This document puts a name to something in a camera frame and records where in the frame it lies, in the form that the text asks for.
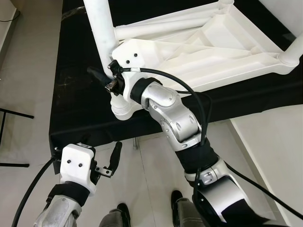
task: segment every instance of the person's shoe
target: person's shoe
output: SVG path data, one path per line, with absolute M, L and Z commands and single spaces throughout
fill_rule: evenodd
M 125 203 L 120 203 L 117 209 L 121 210 L 123 227 L 131 227 L 131 216 L 129 214 L 128 207 Z
M 183 195 L 180 191 L 174 190 L 171 193 L 170 204 L 172 209 L 172 223 L 174 224 L 174 227 L 180 227 L 177 200 L 181 199 L 182 197 Z

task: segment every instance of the white wall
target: white wall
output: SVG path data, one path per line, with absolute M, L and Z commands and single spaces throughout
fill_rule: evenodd
M 11 20 L 14 17 L 16 8 L 10 0 L 0 0 L 0 20 Z M 9 30 L 11 22 L 0 22 L 0 50 Z
M 303 105 L 231 119 L 267 188 L 303 213 Z M 303 221 L 279 207 L 286 223 Z
M 303 0 L 259 0 L 295 36 L 303 30 Z

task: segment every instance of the black stand leg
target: black stand leg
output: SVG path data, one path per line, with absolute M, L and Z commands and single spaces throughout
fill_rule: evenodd
M 13 114 L 13 115 L 18 115 L 18 116 L 22 116 L 22 117 L 27 117 L 27 118 L 31 118 L 31 119 L 34 118 L 34 116 L 31 116 L 31 115 L 18 113 L 18 112 L 14 112 L 14 111 L 10 111 L 10 110 L 5 110 L 5 109 L 1 109 L 1 108 L 0 108 L 0 111 L 3 112 L 2 124 L 1 124 L 1 130 L 0 130 L 0 145 L 1 145 L 1 140 L 2 140 L 2 134 L 3 134 L 3 129 L 4 129 L 4 122 L 5 122 L 6 113 Z M 27 167 L 29 167 L 29 164 L 0 163 L 0 166 L 25 167 L 25 168 L 27 168 Z

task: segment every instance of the black table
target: black table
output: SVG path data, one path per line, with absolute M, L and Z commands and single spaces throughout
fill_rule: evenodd
M 113 0 L 109 1 L 114 26 L 130 24 L 167 13 L 215 2 L 214 0 Z M 62 12 L 83 6 L 81 0 L 64 0 Z M 282 50 L 293 35 L 258 0 L 237 0 L 235 6 Z M 62 148 L 83 142 L 98 146 L 160 132 L 160 126 L 140 110 L 127 121 L 119 121 L 111 111 L 110 95 L 87 74 L 86 68 L 102 68 L 86 14 L 66 18 L 61 24 L 58 59 L 50 119 L 50 147 Z M 288 75 L 270 73 L 209 90 L 213 99 L 211 122 L 259 113 L 268 109 L 303 103 L 302 58 Z M 205 109 L 208 102 L 200 96 Z M 183 103 L 197 114 L 195 100 Z M 55 172 L 59 163 L 55 163 Z

